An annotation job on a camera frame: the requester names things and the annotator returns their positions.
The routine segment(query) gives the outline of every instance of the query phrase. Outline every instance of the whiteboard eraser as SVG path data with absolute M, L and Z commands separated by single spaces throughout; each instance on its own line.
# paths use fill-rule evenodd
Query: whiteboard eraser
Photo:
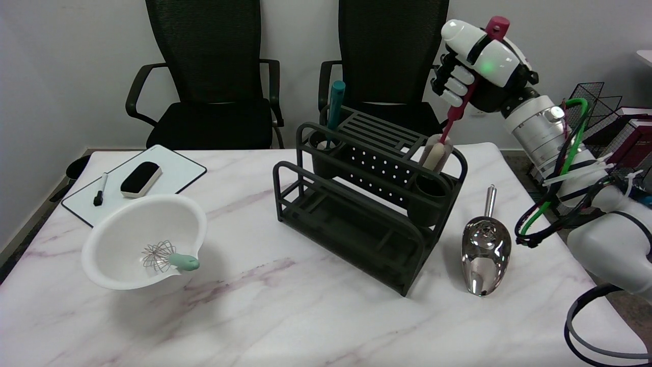
M 163 173 L 160 166 L 154 162 L 143 162 L 125 178 L 120 185 L 124 197 L 139 198 L 145 196 L 156 180 Z

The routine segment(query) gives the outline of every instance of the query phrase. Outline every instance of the marker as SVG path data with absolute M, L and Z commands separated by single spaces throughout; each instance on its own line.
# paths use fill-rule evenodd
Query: marker
M 100 178 L 100 189 L 97 191 L 97 195 L 95 195 L 95 198 L 93 199 L 93 205 L 95 206 L 102 205 L 102 201 L 104 201 L 104 189 L 106 188 L 107 178 L 109 178 L 109 174 L 106 172 L 103 173 Z
M 340 111 L 342 109 L 342 103 L 344 102 L 344 90 L 346 89 L 346 84 L 341 80 L 336 80 L 331 86 L 331 111 L 329 113 L 329 120 L 327 127 L 330 130 L 337 129 L 337 125 L 340 124 Z M 331 147 L 331 138 L 326 140 L 326 148 Z

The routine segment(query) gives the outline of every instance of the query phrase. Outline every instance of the dish drying rack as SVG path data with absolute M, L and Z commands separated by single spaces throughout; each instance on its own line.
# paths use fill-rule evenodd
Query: dish drying rack
M 466 160 L 453 150 L 460 176 L 435 174 L 410 159 L 427 136 L 345 106 L 341 115 L 335 131 L 299 126 L 297 164 L 274 166 L 278 220 L 406 296 L 441 236 Z M 304 153 L 313 172 L 304 168 Z M 280 186 L 281 168 L 297 174 L 287 188 Z

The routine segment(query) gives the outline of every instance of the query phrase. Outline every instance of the gray cable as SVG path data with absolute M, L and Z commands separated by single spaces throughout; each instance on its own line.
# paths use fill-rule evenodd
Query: gray cable
M 580 338 L 579 335 L 577 335 L 577 332 L 575 332 L 575 329 L 572 327 L 572 318 L 573 315 L 575 314 L 575 310 L 578 307 L 577 301 L 572 304 L 570 307 L 570 310 L 568 312 L 568 316 L 566 316 L 566 327 L 568 327 L 568 330 L 570 331 L 570 334 L 580 342 L 580 344 L 584 345 L 588 349 L 599 353 L 601 355 L 606 355 L 608 357 L 615 357 L 615 358 L 621 358 L 621 359 L 652 359 L 652 354 L 647 354 L 647 353 L 620 353 L 620 352 L 614 352 L 614 351 L 607 351 L 605 349 L 601 349 L 598 347 L 595 347 L 589 342 L 585 341 L 584 339 Z

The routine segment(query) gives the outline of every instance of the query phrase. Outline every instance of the white mixing bowl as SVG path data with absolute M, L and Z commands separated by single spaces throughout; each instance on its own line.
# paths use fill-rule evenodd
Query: white mixing bowl
M 90 280 L 109 289 L 137 289 L 182 272 L 164 273 L 143 266 L 148 244 L 169 240 L 176 252 L 198 258 L 206 237 L 206 214 L 181 195 L 135 199 L 91 231 L 81 249 L 81 265 Z

